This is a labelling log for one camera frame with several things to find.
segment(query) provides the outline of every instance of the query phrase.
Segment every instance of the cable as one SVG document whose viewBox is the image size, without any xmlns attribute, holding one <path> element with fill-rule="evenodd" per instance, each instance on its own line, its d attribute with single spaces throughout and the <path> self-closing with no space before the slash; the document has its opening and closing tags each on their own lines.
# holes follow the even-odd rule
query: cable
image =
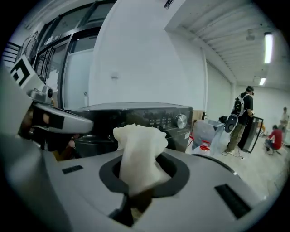
<svg viewBox="0 0 290 232">
<path fill-rule="evenodd" d="M 224 155 L 224 156 L 227 156 L 228 154 L 230 154 L 230 153 L 226 153 L 226 155 L 225 155 L 224 153 L 226 153 L 226 152 L 225 152 L 225 151 L 222 152 L 222 155 Z M 243 160 L 244 157 L 241 156 L 241 154 L 240 154 L 240 149 L 238 150 L 238 153 L 239 153 L 238 156 L 236 156 L 236 155 L 232 155 L 232 154 L 230 154 L 230 155 L 232 155 L 232 156 L 234 156 L 234 157 L 236 157 L 236 158 L 239 158 L 239 157 L 240 157 L 240 158 Z"/>
<path fill-rule="evenodd" d="M 192 140 L 190 141 L 190 143 L 187 145 L 188 147 L 191 145 L 191 143 L 194 141 L 194 138 L 192 136 L 192 134 L 189 136 Z"/>
</svg>

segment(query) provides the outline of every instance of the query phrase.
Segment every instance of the black shirt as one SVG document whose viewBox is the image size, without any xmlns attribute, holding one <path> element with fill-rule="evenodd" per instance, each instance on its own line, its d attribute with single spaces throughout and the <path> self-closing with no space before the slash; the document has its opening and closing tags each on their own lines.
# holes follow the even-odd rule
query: black shirt
<svg viewBox="0 0 290 232">
<path fill-rule="evenodd" d="M 247 93 L 244 92 L 241 94 L 241 98 L 243 98 Z M 253 97 L 251 95 L 248 95 L 244 98 L 244 109 L 246 110 L 245 113 L 239 117 L 239 123 L 242 124 L 242 125 L 247 125 L 247 122 L 248 122 L 248 119 L 249 119 L 249 116 L 248 116 L 248 111 L 247 109 L 251 109 L 253 110 L 254 107 L 253 107 Z"/>
</svg>

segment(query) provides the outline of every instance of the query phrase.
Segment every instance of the black appliance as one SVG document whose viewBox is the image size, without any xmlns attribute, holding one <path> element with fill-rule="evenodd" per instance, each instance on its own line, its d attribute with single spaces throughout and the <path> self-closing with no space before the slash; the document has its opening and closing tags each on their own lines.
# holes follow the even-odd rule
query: black appliance
<svg viewBox="0 0 290 232">
<path fill-rule="evenodd" d="M 263 119 L 253 116 L 249 118 L 248 123 L 243 132 L 238 147 L 245 152 L 251 153 L 256 145 L 259 133 L 262 129 Z"/>
<path fill-rule="evenodd" d="M 166 133 L 167 148 L 185 152 L 191 132 L 192 107 L 158 102 L 105 103 L 73 110 L 71 113 L 94 122 L 90 134 L 77 139 L 81 157 L 115 151 L 115 127 L 129 124 L 152 126 Z"/>
</svg>

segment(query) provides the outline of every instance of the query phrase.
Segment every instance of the fluorescent light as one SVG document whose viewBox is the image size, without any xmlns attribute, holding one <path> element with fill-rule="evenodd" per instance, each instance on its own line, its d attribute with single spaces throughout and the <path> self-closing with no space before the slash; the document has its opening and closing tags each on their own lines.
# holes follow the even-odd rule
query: fluorescent light
<svg viewBox="0 0 290 232">
<path fill-rule="evenodd" d="M 266 78 L 262 77 L 261 80 L 260 80 L 260 85 L 263 85 L 266 81 Z"/>
<path fill-rule="evenodd" d="M 270 63 L 272 57 L 272 49 L 273 49 L 273 35 L 266 34 L 265 35 L 265 61 L 264 63 Z"/>
</svg>

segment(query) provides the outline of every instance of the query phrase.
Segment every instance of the washing machine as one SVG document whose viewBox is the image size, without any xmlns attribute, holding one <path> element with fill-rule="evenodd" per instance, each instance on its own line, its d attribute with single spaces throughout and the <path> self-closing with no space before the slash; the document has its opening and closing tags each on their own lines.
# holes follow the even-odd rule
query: washing machine
<svg viewBox="0 0 290 232">
<path fill-rule="evenodd" d="M 115 127 L 152 126 L 166 133 L 167 148 L 185 152 L 192 129 L 192 107 L 158 102 L 105 103 L 70 111 L 94 122 L 93 130 L 77 139 L 81 157 L 115 151 Z"/>
</svg>

